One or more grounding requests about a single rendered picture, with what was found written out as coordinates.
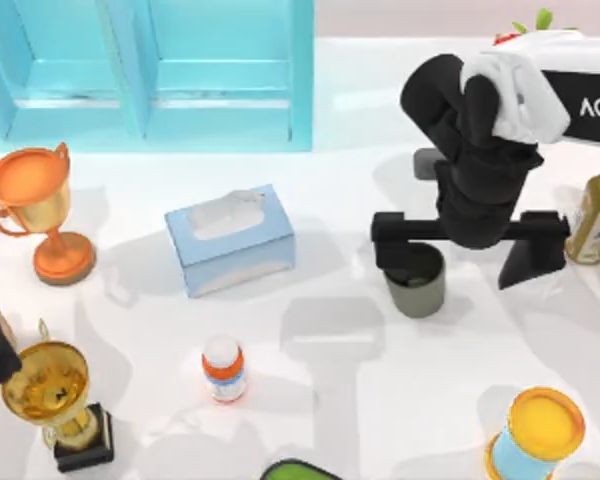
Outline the light blue rack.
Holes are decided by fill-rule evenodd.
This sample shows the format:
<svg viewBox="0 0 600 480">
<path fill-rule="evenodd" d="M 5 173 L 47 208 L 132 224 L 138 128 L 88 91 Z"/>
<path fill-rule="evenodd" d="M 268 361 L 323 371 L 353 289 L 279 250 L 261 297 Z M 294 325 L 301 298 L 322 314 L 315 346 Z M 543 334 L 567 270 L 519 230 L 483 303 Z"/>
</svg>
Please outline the light blue rack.
<svg viewBox="0 0 600 480">
<path fill-rule="evenodd" d="M 0 151 L 312 146 L 314 0 L 0 0 Z"/>
</svg>

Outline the light blue tissue box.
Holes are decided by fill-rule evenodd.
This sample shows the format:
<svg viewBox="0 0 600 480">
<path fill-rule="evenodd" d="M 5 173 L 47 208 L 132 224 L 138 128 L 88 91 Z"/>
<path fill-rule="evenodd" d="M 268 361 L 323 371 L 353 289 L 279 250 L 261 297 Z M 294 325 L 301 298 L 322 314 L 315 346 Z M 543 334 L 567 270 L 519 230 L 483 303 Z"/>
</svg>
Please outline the light blue tissue box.
<svg viewBox="0 0 600 480">
<path fill-rule="evenodd" d="M 295 266 L 295 233 L 271 184 L 168 212 L 165 221 L 191 298 Z"/>
</svg>

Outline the orange trophy cup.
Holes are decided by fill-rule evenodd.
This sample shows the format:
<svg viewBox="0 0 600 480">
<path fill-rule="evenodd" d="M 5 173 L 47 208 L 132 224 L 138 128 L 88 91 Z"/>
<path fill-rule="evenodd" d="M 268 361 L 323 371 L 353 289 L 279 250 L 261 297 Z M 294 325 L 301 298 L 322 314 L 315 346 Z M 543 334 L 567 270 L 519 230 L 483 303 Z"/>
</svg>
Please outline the orange trophy cup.
<svg viewBox="0 0 600 480">
<path fill-rule="evenodd" d="M 33 268 L 55 286 L 84 279 L 96 261 L 92 242 L 60 227 L 70 210 L 70 156 L 65 143 L 55 149 L 25 148 L 0 159 L 0 232 L 15 238 L 44 234 Z"/>
</svg>

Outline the grey rounded box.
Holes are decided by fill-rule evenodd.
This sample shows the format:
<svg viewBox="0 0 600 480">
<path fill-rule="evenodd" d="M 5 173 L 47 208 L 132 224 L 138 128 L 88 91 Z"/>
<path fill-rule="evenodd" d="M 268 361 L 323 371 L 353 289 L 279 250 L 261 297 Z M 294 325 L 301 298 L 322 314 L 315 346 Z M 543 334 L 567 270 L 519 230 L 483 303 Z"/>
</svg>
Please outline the grey rounded box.
<svg viewBox="0 0 600 480">
<path fill-rule="evenodd" d="M 413 153 L 413 170 L 415 178 L 423 181 L 435 180 L 435 164 L 440 158 L 440 152 L 435 148 L 417 149 Z"/>
</svg>

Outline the gold trophy with black base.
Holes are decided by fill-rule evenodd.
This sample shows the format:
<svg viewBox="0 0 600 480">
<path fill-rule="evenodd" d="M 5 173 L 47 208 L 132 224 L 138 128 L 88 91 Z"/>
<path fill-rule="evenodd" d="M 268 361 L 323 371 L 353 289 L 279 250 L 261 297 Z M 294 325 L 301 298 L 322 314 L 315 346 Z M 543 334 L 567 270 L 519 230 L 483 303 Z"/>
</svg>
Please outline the gold trophy with black base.
<svg viewBox="0 0 600 480">
<path fill-rule="evenodd" d="M 89 403 L 89 367 L 73 345 L 50 338 L 38 323 L 41 341 L 18 354 L 21 369 L 1 386 L 2 399 L 18 418 L 42 428 L 62 473 L 114 459 L 112 420 L 100 403 Z"/>
</svg>

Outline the green and black object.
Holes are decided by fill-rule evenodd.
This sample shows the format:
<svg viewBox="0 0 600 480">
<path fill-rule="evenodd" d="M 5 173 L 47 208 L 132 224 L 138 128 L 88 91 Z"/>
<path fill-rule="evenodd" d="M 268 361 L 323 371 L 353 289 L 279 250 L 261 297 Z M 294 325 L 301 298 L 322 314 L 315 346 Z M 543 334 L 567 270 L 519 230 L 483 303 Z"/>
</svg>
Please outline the green and black object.
<svg viewBox="0 0 600 480">
<path fill-rule="evenodd" d="M 343 480 L 312 463 L 287 458 L 269 465 L 259 480 Z"/>
</svg>

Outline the yellow and blue can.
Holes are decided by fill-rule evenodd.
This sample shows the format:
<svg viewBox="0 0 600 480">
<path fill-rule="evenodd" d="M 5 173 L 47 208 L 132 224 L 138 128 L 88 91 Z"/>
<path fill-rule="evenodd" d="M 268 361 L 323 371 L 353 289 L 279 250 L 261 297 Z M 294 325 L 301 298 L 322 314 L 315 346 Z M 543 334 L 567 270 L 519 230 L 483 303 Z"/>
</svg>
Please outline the yellow and blue can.
<svg viewBox="0 0 600 480">
<path fill-rule="evenodd" d="M 586 424 L 562 392 L 533 387 L 520 392 L 506 423 L 485 448 L 489 480 L 554 480 L 560 462 L 582 444 Z"/>
</svg>

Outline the yellowish bottle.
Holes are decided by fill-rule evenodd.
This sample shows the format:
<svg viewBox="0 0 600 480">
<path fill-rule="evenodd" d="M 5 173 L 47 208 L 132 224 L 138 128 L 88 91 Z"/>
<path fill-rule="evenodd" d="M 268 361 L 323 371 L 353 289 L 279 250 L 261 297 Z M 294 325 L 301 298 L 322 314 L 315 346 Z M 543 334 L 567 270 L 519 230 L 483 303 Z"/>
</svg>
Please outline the yellowish bottle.
<svg viewBox="0 0 600 480">
<path fill-rule="evenodd" d="M 586 184 L 565 247 L 567 256 L 575 263 L 600 263 L 600 175 L 590 178 Z"/>
</svg>

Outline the plant with red pot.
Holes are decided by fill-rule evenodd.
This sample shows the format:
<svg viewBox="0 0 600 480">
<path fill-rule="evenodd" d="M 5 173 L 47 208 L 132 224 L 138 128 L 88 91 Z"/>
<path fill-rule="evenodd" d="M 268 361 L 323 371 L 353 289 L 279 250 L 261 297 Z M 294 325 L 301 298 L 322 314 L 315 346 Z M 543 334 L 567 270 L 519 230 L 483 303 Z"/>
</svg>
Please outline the plant with red pot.
<svg viewBox="0 0 600 480">
<path fill-rule="evenodd" d="M 548 30 L 551 27 L 551 24 L 553 23 L 553 19 L 554 19 L 554 14 L 550 9 L 541 8 L 537 12 L 537 15 L 535 18 L 535 27 L 533 28 L 533 31 Z M 493 40 L 492 45 L 496 46 L 496 45 L 502 44 L 509 40 L 515 39 L 521 35 L 529 33 L 531 31 L 530 28 L 527 28 L 525 25 L 521 24 L 520 22 L 514 21 L 512 23 L 512 26 L 513 26 L 513 30 L 511 32 L 497 34 Z"/>
</svg>

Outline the white bottle with orange band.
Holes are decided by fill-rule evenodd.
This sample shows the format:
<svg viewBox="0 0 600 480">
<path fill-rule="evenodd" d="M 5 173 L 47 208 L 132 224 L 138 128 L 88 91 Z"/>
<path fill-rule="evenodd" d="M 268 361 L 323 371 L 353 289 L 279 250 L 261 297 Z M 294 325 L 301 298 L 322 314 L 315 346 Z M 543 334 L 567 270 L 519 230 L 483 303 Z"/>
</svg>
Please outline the white bottle with orange band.
<svg viewBox="0 0 600 480">
<path fill-rule="evenodd" d="M 210 394 L 216 401 L 231 403 L 244 394 L 244 354 L 240 344 L 233 337 L 212 337 L 202 350 L 201 363 Z"/>
</svg>

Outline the grey-green cup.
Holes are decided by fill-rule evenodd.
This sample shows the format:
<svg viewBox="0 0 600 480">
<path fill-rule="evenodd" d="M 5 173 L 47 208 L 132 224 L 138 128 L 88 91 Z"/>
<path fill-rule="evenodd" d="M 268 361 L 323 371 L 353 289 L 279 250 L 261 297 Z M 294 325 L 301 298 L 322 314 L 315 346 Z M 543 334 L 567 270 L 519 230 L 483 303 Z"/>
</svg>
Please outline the grey-green cup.
<svg viewBox="0 0 600 480">
<path fill-rule="evenodd" d="M 384 273 L 390 295 L 396 308 L 409 318 L 421 319 L 436 313 L 443 305 L 446 291 L 446 263 L 444 271 L 430 283 L 395 283 Z"/>
</svg>

